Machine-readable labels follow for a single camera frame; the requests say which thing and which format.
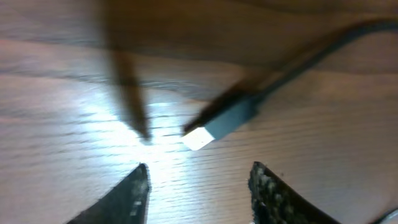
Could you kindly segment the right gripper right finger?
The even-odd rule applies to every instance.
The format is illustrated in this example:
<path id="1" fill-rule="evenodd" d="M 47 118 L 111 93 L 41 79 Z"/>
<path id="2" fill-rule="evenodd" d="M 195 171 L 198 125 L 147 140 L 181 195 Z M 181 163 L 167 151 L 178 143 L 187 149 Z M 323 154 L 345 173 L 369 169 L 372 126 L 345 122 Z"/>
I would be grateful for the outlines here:
<path id="1" fill-rule="evenodd" d="M 254 224 L 340 224 L 261 162 L 253 163 L 248 187 Z"/>

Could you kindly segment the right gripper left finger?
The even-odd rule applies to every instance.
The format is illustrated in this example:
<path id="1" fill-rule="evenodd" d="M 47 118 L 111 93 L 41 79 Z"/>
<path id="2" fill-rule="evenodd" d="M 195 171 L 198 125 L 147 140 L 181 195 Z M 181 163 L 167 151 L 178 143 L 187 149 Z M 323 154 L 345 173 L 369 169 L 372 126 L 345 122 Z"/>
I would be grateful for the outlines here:
<path id="1" fill-rule="evenodd" d="M 149 194 L 147 165 L 139 164 L 105 196 L 67 224 L 145 224 Z"/>

